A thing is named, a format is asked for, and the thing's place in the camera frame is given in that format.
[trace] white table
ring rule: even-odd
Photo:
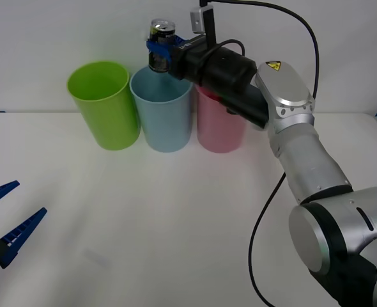
[[[319,114],[316,128],[354,189],[377,185],[377,123]],[[176,153],[96,145],[79,114],[0,113],[0,237],[48,213],[0,269],[0,307],[264,306],[247,270],[255,220],[282,174],[265,132],[241,149],[207,152],[193,131]],[[261,223],[254,274],[274,305],[332,307],[288,232],[296,202],[285,182]]]

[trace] cup rim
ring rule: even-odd
[[[69,90],[69,80],[72,78],[72,76],[77,73],[78,71],[80,71],[81,69],[85,68],[85,67],[88,67],[88,66],[91,66],[91,65],[95,65],[95,64],[99,64],[99,63],[110,63],[110,64],[116,64],[117,66],[119,66],[120,68],[122,68],[125,72],[126,72],[126,75],[127,75],[127,78],[126,78],[126,82],[125,82],[125,85],[123,85],[120,90],[118,90],[116,93],[108,96],[108,97],[105,97],[105,98],[101,98],[101,99],[93,99],[93,100],[88,100],[88,99],[81,99],[81,98],[78,98],[76,97],[75,95],[73,95],[71,93],[71,91]],[[77,100],[79,101],[85,101],[85,102],[99,102],[99,101],[104,101],[104,100],[107,100],[109,98],[112,98],[114,96],[116,96],[117,94],[119,94],[121,91],[123,91],[128,83],[130,81],[130,74],[129,74],[129,71],[126,69],[126,67],[124,67],[122,64],[118,63],[118,62],[115,62],[115,61],[96,61],[96,62],[91,62],[91,63],[88,63],[88,64],[85,64],[79,68],[77,68],[75,71],[73,71],[71,73],[71,75],[69,76],[67,82],[66,82],[66,89],[68,90],[69,94],[73,97],[73,98],[76,98]]]
[[[189,86],[188,86],[188,89],[187,91],[185,91],[183,94],[181,94],[179,97],[175,98],[175,99],[172,99],[172,100],[168,100],[168,101],[161,101],[161,102],[155,102],[155,101],[150,101],[150,100],[146,100],[146,99],[143,99],[141,98],[138,94],[135,93],[135,91],[133,90],[132,88],[132,82],[133,82],[133,79],[134,77],[137,75],[138,72],[140,72],[141,70],[144,70],[146,68],[149,68],[149,66],[145,66],[141,69],[139,69],[137,72],[135,72],[132,76],[132,78],[130,79],[130,82],[129,82],[129,88],[130,88],[130,91],[132,92],[133,96],[134,97],[139,97],[140,100],[144,101],[144,102],[147,102],[149,104],[170,104],[176,100],[179,100],[180,98],[182,98],[183,96],[185,96],[189,91],[191,91],[191,89],[193,88],[193,84],[190,82],[190,81],[187,81],[189,83]]]

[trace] can lid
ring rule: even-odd
[[[173,21],[165,19],[153,19],[151,26],[157,31],[173,31],[176,29],[176,24]]]

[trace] yellow warning sticker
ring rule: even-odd
[[[281,63],[280,62],[266,62],[266,64],[275,69],[276,71],[279,71],[281,69]]]

